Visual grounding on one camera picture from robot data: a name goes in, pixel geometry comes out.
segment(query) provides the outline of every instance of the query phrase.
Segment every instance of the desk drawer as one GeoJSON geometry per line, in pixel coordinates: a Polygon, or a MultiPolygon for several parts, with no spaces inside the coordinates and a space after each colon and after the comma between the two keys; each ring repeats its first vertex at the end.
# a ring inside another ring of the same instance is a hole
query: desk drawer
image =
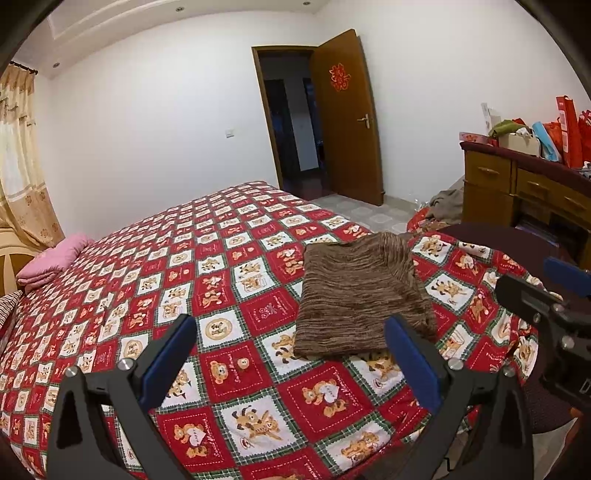
{"type": "Polygon", "coordinates": [[[511,226],[513,215],[513,196],[464,182],[462,222],[511,226]]]}
{"type": "Polygon", "coordinates": [[[521,197],[533,197],[546,203],[552,203],[553,190],[560,186],[560,184],[537,173],[520,168],[517,170],[517,195],[521,197]]]}
{"type": "Polygon", "coordinates": [[[466,152],[466,181],[502,193],[511,189],[511,160],[486,155],[480,152],[466,152]]]}
{"type": "Polygon", "coordinates": [[[591,222],[591,199],[564,185],[559,185],[553,192],[557,206],[571,215],[591,222]]]}

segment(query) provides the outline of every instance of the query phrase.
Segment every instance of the white box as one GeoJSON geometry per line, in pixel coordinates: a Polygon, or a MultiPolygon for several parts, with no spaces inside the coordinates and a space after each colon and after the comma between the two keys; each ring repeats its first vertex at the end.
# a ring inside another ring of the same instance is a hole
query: white box
{"type": "Polygon", "coordinates": [[[540,156],[540,140],[520,134],[507,134],[499,137],[499,147],[509,148],[528,155],[540,156]]]}

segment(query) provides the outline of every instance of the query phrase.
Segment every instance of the beige curtain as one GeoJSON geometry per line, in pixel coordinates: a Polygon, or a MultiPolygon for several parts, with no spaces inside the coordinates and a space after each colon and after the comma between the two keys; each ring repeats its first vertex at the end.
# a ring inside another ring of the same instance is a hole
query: beige curtain
{"type": "Polygon", "coordinates": [[[0,78],[0,228],[38,248],[64,238],[38,162],[35,76],[9,65],[0,78]]]}

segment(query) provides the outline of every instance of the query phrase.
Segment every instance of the door handle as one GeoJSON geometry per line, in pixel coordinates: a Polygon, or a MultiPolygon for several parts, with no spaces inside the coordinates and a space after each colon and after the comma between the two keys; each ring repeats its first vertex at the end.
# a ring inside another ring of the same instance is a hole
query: door handle
{"type": "Polygon", "coordinates": [[[530,187],[533,187],[533,188],[535,188],[535,189],[537,189],[537,190],[539,190],[539,191],[541,191],[541,192],[548,193],[548,187],[544,187],[543,185],[540,185],[540,184],[539,184],[538,182],[536,182],[536,181],[529,181],[527,184],[528,184],[530,187]]]}
{"type": "Polygon", "coordinates": [[[365,114],[365,116],[363,118],[358,118],[357,119],[358,122],[365,122],[365,126],[369,129],[369,114],[365,114]]]}
{"type": "Polygon", "coordinates": [[[478,170],[480,170],[482,173],[486,173],[487,175],[498,175],[499,174],[499,172],[497,172],[496,170],[493,170],[492,168],[478,167],[478,170]]]}
{"type": "Polygon", "coordinates": [[[578,210],[586,210],[586,208],[581,205],[579,202],[577,202],[576,200],[573,200],[570,197],[565,196],[564,199],[569,202],[573,207],[575,207],[578,210]]]}

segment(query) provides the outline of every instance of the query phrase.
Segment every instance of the wooden headboard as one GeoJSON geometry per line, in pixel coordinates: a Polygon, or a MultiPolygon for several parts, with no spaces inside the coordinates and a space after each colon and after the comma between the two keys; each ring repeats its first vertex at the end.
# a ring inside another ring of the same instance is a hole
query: wooden headboard
{"type": "Polygon", "coordinates": [[[40,252],[19,240],[11,228],[0,228],[0,296],[18,289],[16,274],[40,252]]]}

